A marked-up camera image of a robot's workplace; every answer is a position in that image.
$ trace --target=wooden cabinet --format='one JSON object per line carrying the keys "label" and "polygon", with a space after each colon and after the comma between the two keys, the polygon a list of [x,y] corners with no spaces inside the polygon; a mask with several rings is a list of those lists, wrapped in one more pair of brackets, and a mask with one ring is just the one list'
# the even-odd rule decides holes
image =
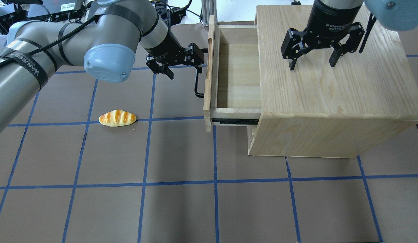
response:
{"label": "wooden cabinet", "polygon": [[[256,25],[209,26],[204,115],[248,126],[249,155],[354,157],[418,123],[418,87],[397,32],[378,23],[363,54],[330,67],[332,49],[281,56],[288,28],[311,6],[257,6]],[[369,12],[357,16],[364,26]]]}

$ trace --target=cabinet top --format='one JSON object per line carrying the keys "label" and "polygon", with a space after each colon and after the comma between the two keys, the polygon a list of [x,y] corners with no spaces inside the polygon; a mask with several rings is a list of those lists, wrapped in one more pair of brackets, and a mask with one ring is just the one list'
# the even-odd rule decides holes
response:
{"label": "cabinet top", "polygon": [[[313,50],[294,71],[281,45],[288,28],[305,29],[312,6],[257,6],[263,117],[352,117],[418,120],[418,86],[398,33],[374,25],[362,54],[335,67],[333,49]],[[356,21],[365,28],[365,6]]]}

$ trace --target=bread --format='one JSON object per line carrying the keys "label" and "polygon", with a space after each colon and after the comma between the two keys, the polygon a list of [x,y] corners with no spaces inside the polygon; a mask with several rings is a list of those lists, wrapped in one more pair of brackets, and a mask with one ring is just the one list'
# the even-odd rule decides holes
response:
{"label": "bread", "polygon": [[137,120],[137,116],[122,110],[114,110],[100,116],[98,120],[104,126],[119,127],[131,125]]}

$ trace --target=light blue joint cover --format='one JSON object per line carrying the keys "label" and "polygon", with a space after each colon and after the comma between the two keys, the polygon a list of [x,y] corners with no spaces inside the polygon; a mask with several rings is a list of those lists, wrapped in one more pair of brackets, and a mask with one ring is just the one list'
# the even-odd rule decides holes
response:
{"label": "light blue joint cover", "polygon": [[98,0],[97,2],[98,2],[99,5],[104,6],[104,5],[110,5],[112,3],[116,3],[116,2],[119,2],[119,1],[120,0]]}
{"label": "light blue joint cover", "polygon": [[110,83],[127,80],[135,61],[135,53],[120,44],[94,46],[84,55],[84,69],[92,77]]}
{"label": "light blue joint cover", "polygon": [[406,31],[418,26],[418,0],[365,0],[365,4],[386,29]]}
{"label": "light blue joint cover", "polygon": [[17,35],[17,32],[19,32],[19,30],[26,24],[31,23],[31,22],[39,22],[39,20],[31,20],[31,21],[22,21],[22,22],[17,22],[15,24],[13,24],[10,28],[9,28],[9,32],[8,35],[6,36],[6,43],[9,44],[11,43]]}

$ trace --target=cabinet side panel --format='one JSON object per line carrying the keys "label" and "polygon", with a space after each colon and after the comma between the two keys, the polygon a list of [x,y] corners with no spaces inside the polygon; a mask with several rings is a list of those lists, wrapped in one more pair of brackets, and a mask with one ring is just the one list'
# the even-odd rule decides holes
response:
{"label": "cabinet side panel", "polygon": [[262,118],[250,155],[352,158],[417,121]]}
{"label": "cabinet side panel", "polygon": [[206,131],[212,131],[211,124],[211,107],[216,99],[213,99],[213,93],[216,90],[213,87],[218,83],[218,55],[219,55],[219,28],[215,25],[215,16],[209,17],[209,31],[208,31],[208,60],[207,72],[205,80],[205,97],[203,101],[203,115],[205,117]]}

